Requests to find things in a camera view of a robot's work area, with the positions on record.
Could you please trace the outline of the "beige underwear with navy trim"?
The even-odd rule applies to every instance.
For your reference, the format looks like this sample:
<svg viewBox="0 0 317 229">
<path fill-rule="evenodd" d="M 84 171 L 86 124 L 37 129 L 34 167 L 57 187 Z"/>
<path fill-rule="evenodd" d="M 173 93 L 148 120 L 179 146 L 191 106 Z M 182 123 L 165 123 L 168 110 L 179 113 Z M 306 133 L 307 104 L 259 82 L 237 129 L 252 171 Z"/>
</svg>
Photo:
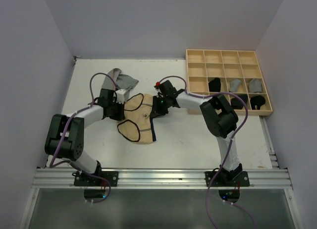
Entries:
<svg viewBox="0 0 317 229">
<path fill-rule="evenodd" d="M 156 141 L 153 120 L 153 96 L 139 93 L 127 100 L 124 120 L 117 124 L 118 132 L 136 144 L 151 144 Z"/>
</svg>

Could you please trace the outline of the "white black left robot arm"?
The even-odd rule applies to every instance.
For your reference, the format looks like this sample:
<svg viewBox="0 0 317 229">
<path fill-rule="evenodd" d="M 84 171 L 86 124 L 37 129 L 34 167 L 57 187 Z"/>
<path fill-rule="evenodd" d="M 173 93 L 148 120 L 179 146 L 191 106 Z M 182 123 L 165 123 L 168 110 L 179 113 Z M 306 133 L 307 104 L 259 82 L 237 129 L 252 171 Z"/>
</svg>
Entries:
<svg viewBox="0 0 317 229">
<path fill-rule="evenodd" d="M 86 173 L 85 179 L 89 184 L 99 185 L 103 179 L 102 167 L 84 149 L 85 128 L 107 117 L 123 120 L 127 94 L 124 89 L 101 89 L 99 96 L 92 98 L 86 107 L 72 114 L 55 114 L 45 142 L 45 153 L 52 156 L 49 167 L 68 163 Z"/>
</svg>

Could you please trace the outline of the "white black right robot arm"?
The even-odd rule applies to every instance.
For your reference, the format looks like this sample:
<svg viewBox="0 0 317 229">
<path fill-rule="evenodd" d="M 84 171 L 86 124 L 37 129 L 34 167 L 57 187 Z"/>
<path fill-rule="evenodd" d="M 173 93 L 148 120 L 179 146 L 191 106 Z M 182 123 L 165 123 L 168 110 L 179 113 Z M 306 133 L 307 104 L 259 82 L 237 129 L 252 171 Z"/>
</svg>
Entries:
<svg viewBox="0 0 317 229">
<path fill-rule="evenodd" d="M 209 132 L 216 137 L 221 165 L 209 182 L 212 186 L 232 186 L 242 173 L 235 142 L 238 116 L 222 94 L 215 96 L 197 95 L 183 89 L 158 92 L 153 97 L 151 117 L 168 114 L 171 107 L 201 112 Z"/>
</svg>

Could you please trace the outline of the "grey striped underwear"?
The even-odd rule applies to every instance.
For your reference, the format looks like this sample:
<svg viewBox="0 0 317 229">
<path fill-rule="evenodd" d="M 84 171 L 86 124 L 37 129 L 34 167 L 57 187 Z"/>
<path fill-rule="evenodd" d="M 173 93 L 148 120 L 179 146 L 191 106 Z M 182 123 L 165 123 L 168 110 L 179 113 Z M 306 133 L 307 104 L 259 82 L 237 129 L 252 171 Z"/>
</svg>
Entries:
<svg viewBox="0 0 317 229">
<path fill-rule="evenodd" d="M 127 91 L 127 95 L 129 95 L 130 91 L 133 90 L 139 83 L 139 80 L 123 74 L 122 70 L 119 68 L 112 69 L 108 73 L 108 76 L 115 82 L 115 84 L 109 77 L 105 77 L 102 88 L 110 90 L 124 89 Z"/>
</svg>

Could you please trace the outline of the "black rolled sock upper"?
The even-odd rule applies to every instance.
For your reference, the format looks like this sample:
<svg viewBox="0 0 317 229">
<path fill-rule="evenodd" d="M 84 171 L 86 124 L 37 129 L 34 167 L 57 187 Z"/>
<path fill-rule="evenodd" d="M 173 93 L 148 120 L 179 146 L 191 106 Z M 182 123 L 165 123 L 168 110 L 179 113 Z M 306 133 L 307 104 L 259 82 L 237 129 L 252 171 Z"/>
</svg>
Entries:
<svg viewBox="0 0 317 229">
<path fill-rule="evenodd" d="M 210 92 L 220 92 L 221 91 L 221 80 L 220 78 L 214 78 L 208 83 Z"/>
</svg>

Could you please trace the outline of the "black rolled sock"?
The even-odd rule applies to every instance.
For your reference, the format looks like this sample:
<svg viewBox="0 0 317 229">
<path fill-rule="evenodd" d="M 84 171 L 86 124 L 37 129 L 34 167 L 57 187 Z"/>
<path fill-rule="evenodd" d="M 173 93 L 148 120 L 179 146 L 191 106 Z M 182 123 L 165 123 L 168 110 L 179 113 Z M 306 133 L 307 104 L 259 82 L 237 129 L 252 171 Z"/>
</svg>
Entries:
<svg viewBox="0 0 317 229">
<path fill-rule="evenodd" d="M 245 105 L 248 104 L 248 95 L 247 94 L 242 94 L 242 95 L 238 95 L 238 97 L 243 100 L 243 102 L 245 103 Z M 241 110 L 244 108 L 244 105 L 242 104 L 242 102 L 236 98 L 236 97 L 233 97 L 231 98 L 231 106 L 233 109 L 236 109 L 236 110 Z"/>
<path fill-rule="evenodd" d="M 221 80 L 220 78 L 214 78 L 208 83 L 210 92 L 220 92 L 221 91 Z"/>
<path fill-rule="evenodd" d="M 253 96 L 250 99 L 251 109 L 253 110 L 260 110 L 263 105 L 265 105 L 265 98 L 264 96 L 257 95 Z"/>
</svg>

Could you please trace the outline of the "wooden compartment tray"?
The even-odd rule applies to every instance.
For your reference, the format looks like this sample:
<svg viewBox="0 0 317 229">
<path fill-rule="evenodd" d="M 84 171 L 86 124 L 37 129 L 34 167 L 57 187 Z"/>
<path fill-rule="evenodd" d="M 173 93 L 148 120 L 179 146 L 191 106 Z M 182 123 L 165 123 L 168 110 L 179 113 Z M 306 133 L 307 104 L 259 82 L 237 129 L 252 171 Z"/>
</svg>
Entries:
<svg viewBox="0 0 317 229">
<path fill-rule="evenodd" d="M 214 78 L 220 78 L 221 91 L 229 92 L 230 82 L 240 79 L 241 85 L 233 95 L 248 95 L 248 111 L 250 115 L 268 116 L 273 112 L 264 77 L 255 51 L 242 50 L 186 50 L 187 86 L 195 94 L 213 95 L 208 83 Z M 250 93 L 249 82 L 257 78 L 262 82 L 262 93 Z M 261 95 L 265 105 L 260 110 L 251 109 L 250 99 Z"/>
</svg>

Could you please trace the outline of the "black rolled sock lower middle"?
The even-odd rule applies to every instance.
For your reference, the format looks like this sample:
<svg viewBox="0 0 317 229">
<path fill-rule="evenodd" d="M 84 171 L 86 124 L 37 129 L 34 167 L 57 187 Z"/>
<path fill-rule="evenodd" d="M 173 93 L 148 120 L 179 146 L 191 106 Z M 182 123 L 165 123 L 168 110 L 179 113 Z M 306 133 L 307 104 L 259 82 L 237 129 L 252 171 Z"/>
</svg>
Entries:
<svg viewBox="0 0 317 229">
<path fill-rule="evenodd" d="M 238 97 L 243 100 L 243 102 L 245 103 L 245 105 L 248 104 L 248 95 L 247 94 L 242 94 L 242 95 L 238 95 Z M 236 98 L 236 97 L 233 97 L 231 98 L 231 106 L 233 109 L 236 109 L 236 110 L 241 110 L 244 108 L 244 105 L 242 104 L 242 102 Z"/>
</svg>

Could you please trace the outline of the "grey rolled sock middle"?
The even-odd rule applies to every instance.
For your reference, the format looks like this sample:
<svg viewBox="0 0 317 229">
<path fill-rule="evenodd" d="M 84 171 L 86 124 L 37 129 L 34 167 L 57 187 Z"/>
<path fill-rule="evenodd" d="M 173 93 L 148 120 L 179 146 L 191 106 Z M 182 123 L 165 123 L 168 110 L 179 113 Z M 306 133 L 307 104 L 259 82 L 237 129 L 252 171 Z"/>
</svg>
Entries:
<svg viewBox="0 0 317 229">
<path fill-rule="evenodd" d="M 229 92 L 237 92 L 239 87 L 241 85 L 241 80 L 240 79 L 233 79 L 231 82 L 230 82 L 230 88 L 229 88 Z"/>
</svg>

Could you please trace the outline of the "grey rolled sock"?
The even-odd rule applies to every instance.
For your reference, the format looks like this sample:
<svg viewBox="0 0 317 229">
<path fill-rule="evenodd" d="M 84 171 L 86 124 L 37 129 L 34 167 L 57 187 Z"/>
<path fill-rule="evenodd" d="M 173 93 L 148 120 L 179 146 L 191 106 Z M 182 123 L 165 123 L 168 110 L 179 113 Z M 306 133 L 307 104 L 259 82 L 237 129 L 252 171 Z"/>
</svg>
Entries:
<svg viewBox="0 0 317 229">
<path fill-rule="evenodd" d="M 229 88 L 229 92 L 237 92 L 239 87 L 241 85 L 241 80 L 240 79 L 233 79 L 231 82 L 230 82 L 230 88 Z"/>
<path fill-rule="evenodd" d="M 260 79 L 253 78 L 249 82 L 250 93 L 262 93 L 262 82 Z"/>
</svg>

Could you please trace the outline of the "grey rolled sock right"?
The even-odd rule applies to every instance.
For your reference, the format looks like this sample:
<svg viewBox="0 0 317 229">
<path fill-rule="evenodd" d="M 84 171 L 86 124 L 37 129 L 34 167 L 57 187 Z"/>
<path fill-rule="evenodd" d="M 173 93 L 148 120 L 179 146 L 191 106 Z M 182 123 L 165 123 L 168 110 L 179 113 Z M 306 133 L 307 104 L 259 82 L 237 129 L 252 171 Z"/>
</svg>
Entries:
<svg viewBox="0 0 317 229">
<path fill-rule="evenodd" d="M 253 78 L 249 82 L 250 93 L 262 93 L 262 82 L 260 79 Z"/>
</svg>

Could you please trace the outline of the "black rolled sock lower right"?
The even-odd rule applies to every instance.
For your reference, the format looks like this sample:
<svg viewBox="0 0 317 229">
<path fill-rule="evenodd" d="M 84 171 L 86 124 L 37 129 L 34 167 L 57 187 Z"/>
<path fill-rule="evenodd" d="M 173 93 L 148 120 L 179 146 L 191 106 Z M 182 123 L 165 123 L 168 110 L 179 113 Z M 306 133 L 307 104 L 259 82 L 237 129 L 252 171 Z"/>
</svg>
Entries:
<svg viewBox="0 0 317 229">
<path fill-rule="evenodd" d="M 265 98 L 264 96 L 257 95 L 253 96 L 250 99 L 251 109 L 253 110 L 260 110 L 263 105 L 265 105 Z"/>
</svg>

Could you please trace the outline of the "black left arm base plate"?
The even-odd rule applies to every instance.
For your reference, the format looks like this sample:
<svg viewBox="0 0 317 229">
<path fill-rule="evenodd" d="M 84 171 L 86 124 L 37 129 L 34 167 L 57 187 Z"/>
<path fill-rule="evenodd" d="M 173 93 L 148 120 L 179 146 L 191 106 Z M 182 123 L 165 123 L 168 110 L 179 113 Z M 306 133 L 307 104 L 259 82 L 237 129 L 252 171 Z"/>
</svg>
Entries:
<svg viewBox="0 0 317 229">
<path fill-rule="evenodd" d="M 83 187 L 97 187 L 97 186 L 111 186 L 117 187 L 119 179 L 118 171 L 102 171 L 99 176 L 89 176 L 83 172 L 73 172 L 74 186 Z"/>
</svg>

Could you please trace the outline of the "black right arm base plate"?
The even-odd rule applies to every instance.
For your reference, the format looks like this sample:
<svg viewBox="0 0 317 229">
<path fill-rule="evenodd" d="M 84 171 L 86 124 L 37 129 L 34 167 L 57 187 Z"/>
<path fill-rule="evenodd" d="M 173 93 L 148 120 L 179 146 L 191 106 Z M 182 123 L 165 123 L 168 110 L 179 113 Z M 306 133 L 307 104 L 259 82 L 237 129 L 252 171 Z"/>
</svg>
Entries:
<svg viewBox="0 0 317 229">
<path fill-rule="evenodd" d="M 250 181 L 246 171 L 242 171 L 236 177 L 231 178 L 229 175 L 220 172 L 212 181 L 211 187 L 249 187 Z"/>
</svg>

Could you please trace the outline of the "aluminium frame rail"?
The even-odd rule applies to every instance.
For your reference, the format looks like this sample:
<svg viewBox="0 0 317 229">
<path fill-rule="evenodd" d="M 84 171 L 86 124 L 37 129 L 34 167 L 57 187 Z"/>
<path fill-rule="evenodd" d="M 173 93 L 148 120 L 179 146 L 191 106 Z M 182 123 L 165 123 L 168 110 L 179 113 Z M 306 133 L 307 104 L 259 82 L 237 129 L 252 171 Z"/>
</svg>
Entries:
<svg viewBox="0 0 317 229">
<path fill-rule="evenodd" d="M 233 179 L 225 179 L 212 170 L 155 170 L 155 169 L 104 169 L 102 171 L 117 189 L 205 189 L 211 183 L 214 189 L 291 189 L 288 170 L 246 170 Z M 71 168 L 38 169 L 33 188 L 89 188 L 100 184 L 84 182 Z"/>
</svg>

